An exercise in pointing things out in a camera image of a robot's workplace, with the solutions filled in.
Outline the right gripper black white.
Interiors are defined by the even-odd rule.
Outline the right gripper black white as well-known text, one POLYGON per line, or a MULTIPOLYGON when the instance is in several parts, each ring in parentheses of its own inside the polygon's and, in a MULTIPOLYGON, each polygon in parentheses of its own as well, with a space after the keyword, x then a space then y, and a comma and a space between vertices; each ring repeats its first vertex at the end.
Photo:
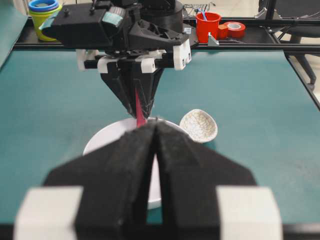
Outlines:
POLYGON ((151 114, 163 68, 183 70, 191 62, 189 36, 183 31, 182 4, 71 4, 50 15, 41 32, 74 49, 80 70, 97 63, 103 82, 136 118, 136 90, 143 116, 151 114), (118 60, 137 54, 128 82, 118 60))

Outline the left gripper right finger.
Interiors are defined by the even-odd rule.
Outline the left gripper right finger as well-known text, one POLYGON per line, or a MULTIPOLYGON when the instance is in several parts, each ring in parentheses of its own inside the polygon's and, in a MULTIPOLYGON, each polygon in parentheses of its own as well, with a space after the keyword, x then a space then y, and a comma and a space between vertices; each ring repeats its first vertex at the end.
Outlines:
POLYGON ((272 190, 252 172, 156 124, 162 216, 171 240, 281 240, 283 227, 272 190))

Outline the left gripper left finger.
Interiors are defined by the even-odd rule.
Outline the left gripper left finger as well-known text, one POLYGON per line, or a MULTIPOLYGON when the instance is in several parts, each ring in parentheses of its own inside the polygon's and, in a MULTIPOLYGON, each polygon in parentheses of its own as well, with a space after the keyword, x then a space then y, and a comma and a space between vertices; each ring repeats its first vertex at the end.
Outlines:
POLYGON ((26 193, 16 240, 122 240, 147 218, 155 124, 52 169, 26 193))

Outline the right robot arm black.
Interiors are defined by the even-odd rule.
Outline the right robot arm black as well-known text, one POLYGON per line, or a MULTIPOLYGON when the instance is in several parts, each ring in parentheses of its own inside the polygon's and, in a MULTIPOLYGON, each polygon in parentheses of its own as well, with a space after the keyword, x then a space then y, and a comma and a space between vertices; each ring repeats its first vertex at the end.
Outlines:
POLYGON ((71 4, 40 26, 42 33, 74 49, 80 70, 97 69, 103 82, 135 117, 151 114, 166 68, 191 61, 176 0, 94 0, 71 4))

